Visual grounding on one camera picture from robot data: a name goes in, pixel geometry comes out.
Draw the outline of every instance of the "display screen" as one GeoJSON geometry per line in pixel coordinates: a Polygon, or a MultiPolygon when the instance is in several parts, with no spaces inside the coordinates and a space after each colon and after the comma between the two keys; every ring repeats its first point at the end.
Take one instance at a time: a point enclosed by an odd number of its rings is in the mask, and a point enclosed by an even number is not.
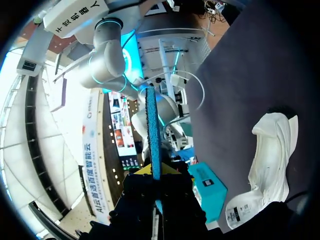
{"type": "MultiPolygon", "coordinates": [[[[121,36],[121,45],[132,35],[133,31],[121,36]]],[[[143,78],[143,71],[138,50],[138,42],[136,35],[133,35],[122,50],[125,61],[125,75],[128,80],[133,83],[138,77],[143,78]]]]}
{"type": "Polygon", "coordinates": [[[109,105],[114,140],[118,154],[122,156],[137,155],[128,109],[128,100],[118,92],[109,92],[109,105]]]}

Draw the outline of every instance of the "blue sponge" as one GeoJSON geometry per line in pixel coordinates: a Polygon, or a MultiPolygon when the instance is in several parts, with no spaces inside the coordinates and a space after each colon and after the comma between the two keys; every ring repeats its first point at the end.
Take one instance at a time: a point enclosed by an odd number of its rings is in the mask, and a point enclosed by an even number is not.
{"type": "Polygon", "coordinates": [[[156,91],[154,87],[148,87],[146,89],[145,105],[152,175],[154,180],[160,180],[162,170],[161,135],[159,128],[156,91]]]}

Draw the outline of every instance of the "dark gray table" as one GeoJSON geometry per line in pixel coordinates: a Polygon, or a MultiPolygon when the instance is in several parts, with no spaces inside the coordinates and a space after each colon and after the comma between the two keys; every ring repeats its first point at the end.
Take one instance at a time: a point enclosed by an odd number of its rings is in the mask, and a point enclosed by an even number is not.
{"type": "MultiPolygon", "coordinates": [[[[225,205],[250,190],[257,143],[251,130],[269,107],[290,106],[298,114],[298,142],[287,167],[289,197],[307,190],[319,157],[318,79],[301,44],[304,35],[279,14],[282,8],[255,0],[239,15],[196,73],[206,95],[198,111],[200,85],[194,78],[186,85],[195,153],[228,188],[225,205]]],[[[225,208],[218,222],[223,232],[230,230],[225,208]]]]}

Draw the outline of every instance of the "teal box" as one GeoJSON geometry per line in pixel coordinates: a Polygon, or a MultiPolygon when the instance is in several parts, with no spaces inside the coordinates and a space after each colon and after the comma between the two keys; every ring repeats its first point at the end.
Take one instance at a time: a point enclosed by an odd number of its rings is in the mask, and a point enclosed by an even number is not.
{"type": "Polygon", "coordinates": [[[228,189],[205,162],[189,166],[194,177],[193,192],[205,211],[206,223],[219,219],[228,189]]]}

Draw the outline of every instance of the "white cloth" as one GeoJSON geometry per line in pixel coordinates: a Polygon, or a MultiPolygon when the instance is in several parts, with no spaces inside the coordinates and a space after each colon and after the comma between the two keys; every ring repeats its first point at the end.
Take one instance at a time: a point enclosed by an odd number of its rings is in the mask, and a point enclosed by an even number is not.
{"type": "Polygon", "coordinates": [[[253,127],[256,151],[249,172],[251,191],[235,196],[225,208],[228,226],[235,229],[271,202],[284,202],[289,194],[286,168],[298,140],[298,116],[267,113],[253,127]]]}

